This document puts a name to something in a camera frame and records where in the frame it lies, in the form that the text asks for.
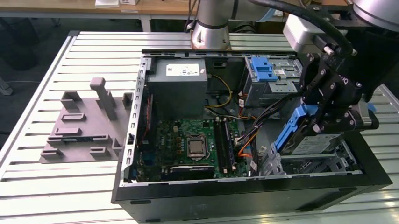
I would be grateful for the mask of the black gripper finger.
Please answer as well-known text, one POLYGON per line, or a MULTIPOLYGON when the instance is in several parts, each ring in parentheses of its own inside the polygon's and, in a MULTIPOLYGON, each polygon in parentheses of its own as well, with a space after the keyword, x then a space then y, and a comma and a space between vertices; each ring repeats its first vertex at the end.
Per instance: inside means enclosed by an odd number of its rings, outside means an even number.
POLYGON ((303 65, 301 76, 302 101, 306 105, 318 105, 327 110, 331 102, 330 70, 321 55, 307 53, 301 56, 303 65))
POLYGON ((357 120, 349 107, 334 105, 338 96, 338 84, 327 84, 318 89, 321 99, 317 101, 318 110, 310 118, 307 135, 338 134, 357 130, 357 120))

